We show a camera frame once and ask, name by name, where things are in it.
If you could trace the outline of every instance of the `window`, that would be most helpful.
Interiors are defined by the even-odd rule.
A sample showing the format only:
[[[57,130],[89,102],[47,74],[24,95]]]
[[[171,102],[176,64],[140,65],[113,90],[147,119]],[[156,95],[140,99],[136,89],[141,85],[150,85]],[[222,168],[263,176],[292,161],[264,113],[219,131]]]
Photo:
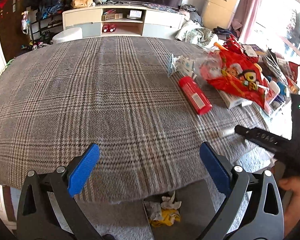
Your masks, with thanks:
[[[300,64],[299,0],[262,0],[247,44],[269,47]]]

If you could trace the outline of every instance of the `red bottle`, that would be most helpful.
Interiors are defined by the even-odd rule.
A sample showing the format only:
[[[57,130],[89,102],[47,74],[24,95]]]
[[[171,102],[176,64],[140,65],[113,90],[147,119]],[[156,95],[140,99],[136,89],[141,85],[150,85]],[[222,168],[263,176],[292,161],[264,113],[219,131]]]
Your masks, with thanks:
[[[116,30],[116,25],[115,24],[111,24],[110,27],[109,27],[109,31],[111,33],[113,33],[113,32],[115,32],[115,30]]]
[[[103,33],[109,32],[109,29],[110,29],[110,25],[109,24],[105,24],[102,27],[102,32]]]
[[[212,104],[191,77],[181,78],[179,86],[197,111],[197,114],[206,114],[212,109]]]

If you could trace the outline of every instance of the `plaid tablecloth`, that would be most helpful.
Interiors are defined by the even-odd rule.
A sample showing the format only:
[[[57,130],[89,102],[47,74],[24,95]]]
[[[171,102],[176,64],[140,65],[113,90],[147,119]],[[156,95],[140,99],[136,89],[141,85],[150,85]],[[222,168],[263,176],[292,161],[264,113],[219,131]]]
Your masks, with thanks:
[[[209,141],[230,161],[255,145],[218,130],[266,128],[253,106],[228,110],[216,90],[198,116],[177,81],[171,53],[201,49],[180,41],[103,37],[64,42],[17,57],[0,78],[0,183],[21,188],[27,171],[51,172],[100,146],[79,198],[134,200],[202,179],[199,147]]]

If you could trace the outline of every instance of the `silver screw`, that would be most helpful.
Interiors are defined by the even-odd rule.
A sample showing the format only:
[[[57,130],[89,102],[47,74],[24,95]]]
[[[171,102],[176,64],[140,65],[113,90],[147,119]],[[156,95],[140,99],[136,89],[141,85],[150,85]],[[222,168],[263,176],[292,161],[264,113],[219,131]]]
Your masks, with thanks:
[[[241,166],[235,166],[235,167],[234,167],[234,170],[235,170],[236,172],[242,172],[242,171],[243,171],[243,168],[242,168]]]
[[[29,176],[29,177],[32,177],[33,175],[34,175],[34,171],[33,171],[33,170],[28,171],[28,176]]]
[[[272,173],[271,173],[271,171],[265,170],[265,175],[268,177],[271,177]]]
[[[59,166],[57,168],[57,173],[63,173],[66,170],[66,168],[64,166]]]

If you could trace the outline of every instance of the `snack bag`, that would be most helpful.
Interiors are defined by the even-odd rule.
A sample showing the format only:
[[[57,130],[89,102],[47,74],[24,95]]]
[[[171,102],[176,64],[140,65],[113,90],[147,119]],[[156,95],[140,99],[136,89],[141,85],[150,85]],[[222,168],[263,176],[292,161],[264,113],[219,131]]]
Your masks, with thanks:
[[[256,102],[265,109],[268,83],[260,70],[249,60],[231,51],[221,50],[221,65],[203,62],[201,76],[218,90]]]

